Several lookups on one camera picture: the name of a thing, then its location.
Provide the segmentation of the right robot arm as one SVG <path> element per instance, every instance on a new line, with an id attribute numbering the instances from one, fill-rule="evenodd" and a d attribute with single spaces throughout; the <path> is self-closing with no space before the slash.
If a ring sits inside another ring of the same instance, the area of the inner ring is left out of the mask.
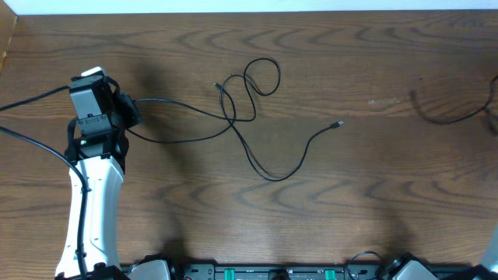
<path id="1" fill-rule="evenodd" d="M 498 273 L 498 227 L 494 229 L 488 247 L 479 263 L 489 271 Z"/>

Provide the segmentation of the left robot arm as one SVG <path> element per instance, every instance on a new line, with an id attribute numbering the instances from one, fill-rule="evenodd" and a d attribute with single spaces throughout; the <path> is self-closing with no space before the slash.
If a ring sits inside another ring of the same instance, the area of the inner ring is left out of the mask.
<path id="1" fill-rule="evenodd" d="M 72 196 L 68 231 L 57 279 L 92 278 L 119 268 L 117 204 L 129 150 L 127 129 L 142 123 L 132 98 L 101 67 L 72 78 L 76 116 L 68 124 L 65 158 Z"/>

